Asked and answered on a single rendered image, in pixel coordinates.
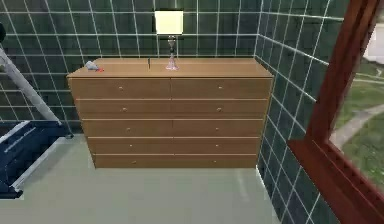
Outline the small grey and red object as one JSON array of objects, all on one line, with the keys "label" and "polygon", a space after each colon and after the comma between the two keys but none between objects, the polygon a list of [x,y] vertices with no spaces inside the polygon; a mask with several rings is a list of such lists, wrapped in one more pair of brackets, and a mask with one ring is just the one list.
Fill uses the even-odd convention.
[{"label": "small grey and red object", "polygon": [[93,70],[93,71],[96,71],[96,72],[103,72],[104,69],[99,67],[98,65],[96,65],[94,62],[92,61],[87,61],[86,64],[85,64],[85,67],[88,69],[88,70]]}]

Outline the table lamp with pale shade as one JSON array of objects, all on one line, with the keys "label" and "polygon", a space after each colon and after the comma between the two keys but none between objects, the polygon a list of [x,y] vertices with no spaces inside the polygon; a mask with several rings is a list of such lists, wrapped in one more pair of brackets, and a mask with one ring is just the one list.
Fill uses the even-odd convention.
[{"label": "table lamp with pale shade", "polygon": [[175,61],[176,36],[183,34],[182,10],[158,10],[155,12],[155,28],[157,35],[166,35],[169,45],[170,57],[167,70],[177,70]]}]

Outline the red-brown framed window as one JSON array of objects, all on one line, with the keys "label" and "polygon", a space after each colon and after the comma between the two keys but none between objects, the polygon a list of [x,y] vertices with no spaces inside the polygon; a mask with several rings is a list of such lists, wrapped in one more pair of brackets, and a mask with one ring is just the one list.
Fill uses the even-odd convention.
[{"label": "red-brown framed window", "polygon": [[384,224],[384,194],[330,141],[384,0],[350,0],[306,134],[288,147],[341,224]]}]

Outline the brown wooden chest of drawers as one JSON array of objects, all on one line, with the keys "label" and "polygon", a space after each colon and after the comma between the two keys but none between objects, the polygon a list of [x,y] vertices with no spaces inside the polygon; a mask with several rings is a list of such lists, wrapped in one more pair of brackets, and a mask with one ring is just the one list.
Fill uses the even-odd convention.
[{"label": "brown wooden chest of drawers", "polygon": [[67,76],[97,168],[253,168],[272,75],[253,58],[99,58]]}]

